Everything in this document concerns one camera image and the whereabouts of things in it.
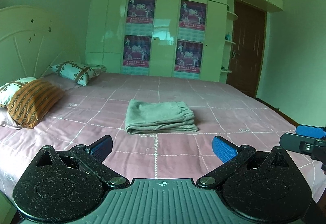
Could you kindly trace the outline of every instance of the ribbed gray plate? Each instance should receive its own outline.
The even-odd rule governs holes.
[[[112,190],[103,203],[71,224],[249,224],[230,212],[213,190],[191,179],[135,179]],[[292,224],[301,224],[298,220]],[[22,224],[35,224],[24,220]]]

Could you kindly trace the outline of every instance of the pink bedspread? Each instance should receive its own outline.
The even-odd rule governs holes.
[[[211,147],[215,135],[236,145],[270,151],[279,145],[284,132],[295,129],[265,105],[221,83],[103,73],[88,86],[66,93],[33,130],[0,127],[0,190],[10,199],[18,179],[44,145],[69,150],[76,144],[89,145],[111,135],[113,152],[104,164],[129,180],[196,181],[222,164]],[[124,130],[124,118],[133,98],[150,103],[184,101],[194,112],[199,130],[129,135]],[[301,154],[290,155],[317,201],[325,189],[321,163]]]

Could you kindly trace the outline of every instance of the metal bolt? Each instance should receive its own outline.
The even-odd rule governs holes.
[[[124,184],[126,182],[126,178],[124,177],[120,177],[120,176],[117,176],[117,177],[113,177],[111,178],[110,182],[114,185],[121,185],[121,184]]]
[[[211,185],[215,183],[215,179],[213,177],[205,176],[200,178],[199,180],[203,185]]]

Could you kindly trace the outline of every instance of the cream headboard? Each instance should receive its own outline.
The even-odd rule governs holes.
[[[49,65],[80,62],[76,41],[59,18],[19,5],[0,9],[0,86],[23,77],[49,74]]]

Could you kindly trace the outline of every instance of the red and purple poster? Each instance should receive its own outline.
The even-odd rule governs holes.
[[[152,24],[155,0],[129,0],[127,23]]]
[[[202,62],[203,43],[178,40],[174,70],[199,73]]]
[[[205,31],[206,4],[181,0],[180,28],[190,28]]]
[[[151,37],[124,36],[123,66],[147,67],[151,50]]]

